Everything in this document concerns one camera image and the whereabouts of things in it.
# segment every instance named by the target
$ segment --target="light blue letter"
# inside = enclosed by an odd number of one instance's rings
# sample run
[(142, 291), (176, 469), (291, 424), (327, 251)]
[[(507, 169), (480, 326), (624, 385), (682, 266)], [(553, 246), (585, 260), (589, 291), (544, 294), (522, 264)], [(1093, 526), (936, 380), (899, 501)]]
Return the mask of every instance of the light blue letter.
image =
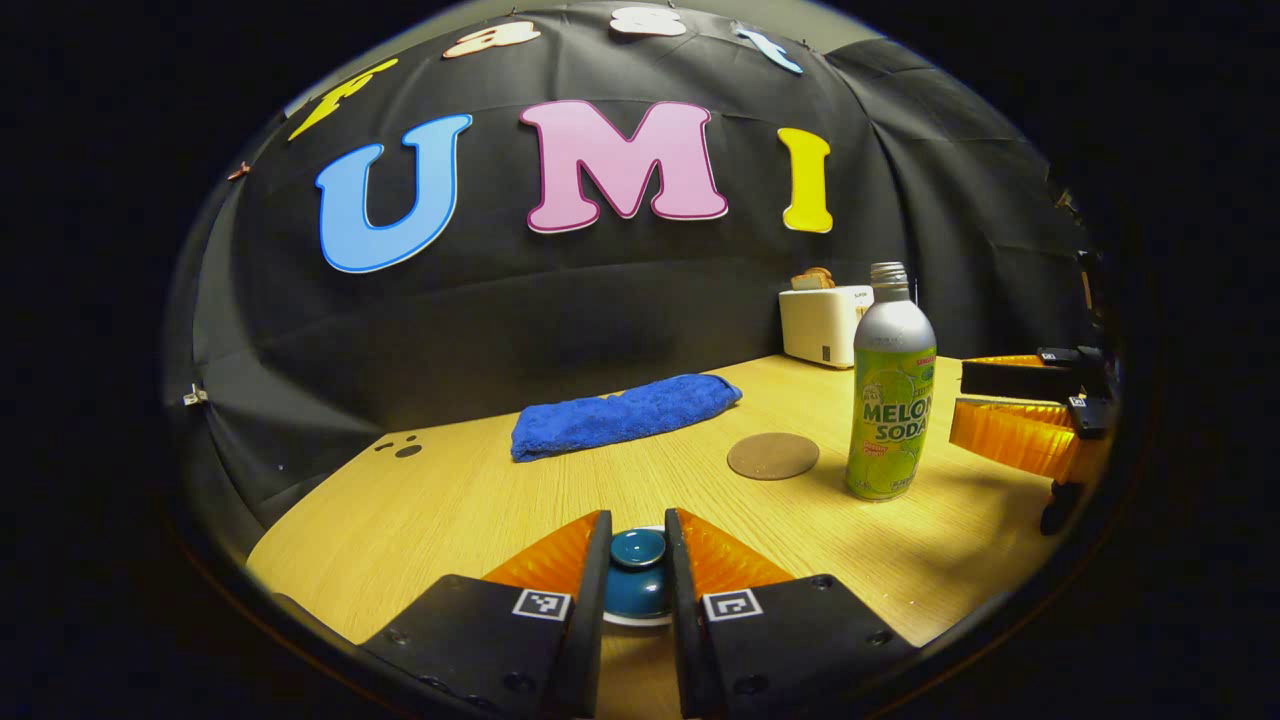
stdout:
[(764, 37), (763, 35), (755, 31), (742, 29), (742, 28), (737, 28), (737, 33), (754, 42), (755, 46), (760, 50), (760, 53), (764, 53), (765, 58), (794, 72), (795, 74), (800, 74), (804, 72), (804, 68), (792, 63), (791, 60), (787, 60), (783, 56), (786, 55), (787, 51), (783, 50), (781, 45), (773, 42), (768, 37)]
[(471, 115), (447, 115), (404, 133), (402, 142), (417, 149), (417, 199), (399, 222), (369, 224), (369, 168), (383, 154), (366, 145), (338, 158), (316, 176), (320, 188), (320, 249), (330, 265), (344, 273), (371, 273), (431, 243), (453, 217), (458, 200), (457, 137), (471, 126)]

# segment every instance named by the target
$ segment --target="table surface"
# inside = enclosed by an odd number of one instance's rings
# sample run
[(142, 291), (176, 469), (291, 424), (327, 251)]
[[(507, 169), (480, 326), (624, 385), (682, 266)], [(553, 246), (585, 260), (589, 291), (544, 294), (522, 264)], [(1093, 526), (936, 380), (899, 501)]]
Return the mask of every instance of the table surface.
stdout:
[[(796, 577), (836, 575), (919, 646), (1019, 585), (1065, 534), (1038, 530), (1047, 478), (947, 442), (959, 360), (938, 357), (910, 491), (879, 503), (845, 488), (852, 370), (774, 355), (709, 373), (744, 392), (719, 416), (559, 457), (512, 461), (517, 413), (387, 434), (271, 527), (248, 570), (362, 643), (442, 575), (479, 578), (586, 512), (611, 510), (621, 532), (680, 506)], [(763, 432), (813, 439), (818, 464), (785, 480), (735, 474), (728, 450)], [(680, 717), (673, 652), (669, 626), (605, 625), (596, 717)]]

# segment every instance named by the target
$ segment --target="bottle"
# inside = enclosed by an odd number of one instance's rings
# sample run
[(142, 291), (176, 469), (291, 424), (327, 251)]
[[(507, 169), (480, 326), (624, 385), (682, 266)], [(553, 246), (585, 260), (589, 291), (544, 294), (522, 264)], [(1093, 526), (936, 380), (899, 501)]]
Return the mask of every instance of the bottle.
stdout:
[(874, 299), (854, 333), (854, 430), (845, 482), (863, 500), (906, 492), (933, 406), (937, 340), (901, 263), (872, 264)]

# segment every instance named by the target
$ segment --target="cork coaster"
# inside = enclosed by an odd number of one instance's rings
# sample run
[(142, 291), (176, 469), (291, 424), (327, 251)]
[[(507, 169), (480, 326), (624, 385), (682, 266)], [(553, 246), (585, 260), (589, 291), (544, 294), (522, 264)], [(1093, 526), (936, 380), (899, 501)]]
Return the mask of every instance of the cork coaster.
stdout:
[(781, 480), (818, 462), (818, 446), (791, 433), (763, 433), (741, 439), (728, 451), (728, 466), (754, 480)]

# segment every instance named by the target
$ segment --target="pink letter m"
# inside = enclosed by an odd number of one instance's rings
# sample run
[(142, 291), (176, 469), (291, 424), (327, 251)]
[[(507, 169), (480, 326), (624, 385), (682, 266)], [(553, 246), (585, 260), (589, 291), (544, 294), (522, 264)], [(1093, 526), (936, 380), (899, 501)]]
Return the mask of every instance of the pink letter m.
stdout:
[(709, 220), (728, 211), (716, 192), (703, 128), (712, 114), (686, 102), (655, 102), (627, 140), (590, 102), (561, 100), (534, 105), (520, 119), (538, 128), (543, 155), (543, 202), (529, 213), (541, 233), (585, 228), (600, 206), (582, 196), (579, 168), (588, 172), (613, 210), (632, 218), (654, 167), (662, 190), (653, 211), (672, 220)]

